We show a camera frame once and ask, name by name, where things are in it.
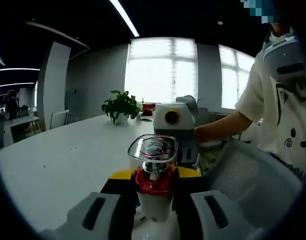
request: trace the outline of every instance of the green leaves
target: green leaves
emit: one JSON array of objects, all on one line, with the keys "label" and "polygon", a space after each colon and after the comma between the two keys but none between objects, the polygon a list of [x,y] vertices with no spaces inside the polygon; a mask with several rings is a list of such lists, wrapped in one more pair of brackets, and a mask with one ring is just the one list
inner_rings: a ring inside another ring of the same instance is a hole
[{"label": "green leaves", "polygon": [[104,101],[106,104],[103,104],[101,108],[114,124],[121,113],[124,115],[129,114],[131,119],[137,117],[140,108],[137,107],[135,96],[129,97],[129,91],[121,93],[119,90],[112,90],[111,93],[117,94],[116,99],[110,98]]}]

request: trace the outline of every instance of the black ceiling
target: black ceiling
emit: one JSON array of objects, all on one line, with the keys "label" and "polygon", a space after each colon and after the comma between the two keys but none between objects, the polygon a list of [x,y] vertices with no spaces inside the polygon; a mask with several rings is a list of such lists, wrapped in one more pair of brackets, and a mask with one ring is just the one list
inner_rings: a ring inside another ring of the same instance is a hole
[{"label": "black ceiling", "polygon": [[[255,56],[269,29],[258,17],[249,16],[249,9],[244,9],[239,0],[119,1],[141,38],[192,38],[197,43],[222,44]],[[60,31],[87,45],[89,51],[133,38],[109,0],[42,1],[39,7],[28,2],[18,6],[3,2],[0,3],[0,56],[7,68],[40,68],[53,41],[72,47],[71,57],[87,49],[26,22]],[[0,85],[35,82],[37,77],[37,71],[0,71]]]}]

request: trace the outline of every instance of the desk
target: desk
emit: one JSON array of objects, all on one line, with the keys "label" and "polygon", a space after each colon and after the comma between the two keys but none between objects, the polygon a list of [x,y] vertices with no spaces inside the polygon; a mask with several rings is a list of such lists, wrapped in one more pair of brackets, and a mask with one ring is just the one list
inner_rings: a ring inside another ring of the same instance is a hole
[{"label": "desk", "polygon": [[130,166],[127,149],[153,123],[114,126],[98,116],[57,127],[0,151],[0,172],[20,212],[37,231],[55,229],[67,211]]},{"label": "desk", "polygon": [[38,126],[38,129],[41,132],[41,128],[39,127],[38,121],[39,121],[38,117],[31,116],[31,115],[19,117],[19,118],[16,118],[14,120],[6,121],[5,124],[4,124],[4,147],[8,147],[8,146],[14,144],[13,136],[12,136],[12,132],[11,132],[12,127],[17,126],[17,125],[21,125],[21,124],[25,124],[25,123],[31,123],[32,127],[33,127],[34,134],[36,134],[35,128],[33,126],[33,122],[36,122],[36,124]]}]

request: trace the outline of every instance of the gray chair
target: gray chair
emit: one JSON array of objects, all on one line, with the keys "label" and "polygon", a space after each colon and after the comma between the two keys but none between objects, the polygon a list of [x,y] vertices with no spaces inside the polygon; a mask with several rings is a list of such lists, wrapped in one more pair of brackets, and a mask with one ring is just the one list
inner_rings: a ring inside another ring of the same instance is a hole
[{"label": "gray chair", "polygon": [[66,125],[69,110],[52,113],[49,129]]},{"label": "gray chair", "polygon": [[301,181],[270,154],[232,139],[210,169],[212,190],[237,203],[255,228],[272,228],[300,193]]}]

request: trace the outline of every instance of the person's arm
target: person's arm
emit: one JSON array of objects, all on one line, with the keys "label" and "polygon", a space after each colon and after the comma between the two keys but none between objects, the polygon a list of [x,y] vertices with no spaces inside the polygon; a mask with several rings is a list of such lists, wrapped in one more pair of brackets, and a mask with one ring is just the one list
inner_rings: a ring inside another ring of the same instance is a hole
[{"label": "person's arm", "polygon": [[208,142],[238,134],[262,117],[263,87],[258,75],[258,72],[262,71],[261,67],[261,54],[259,54],[250,71],[246,89],[235,106],[237,111],[221,120],[196,127],[195,137],[198,142]]}]

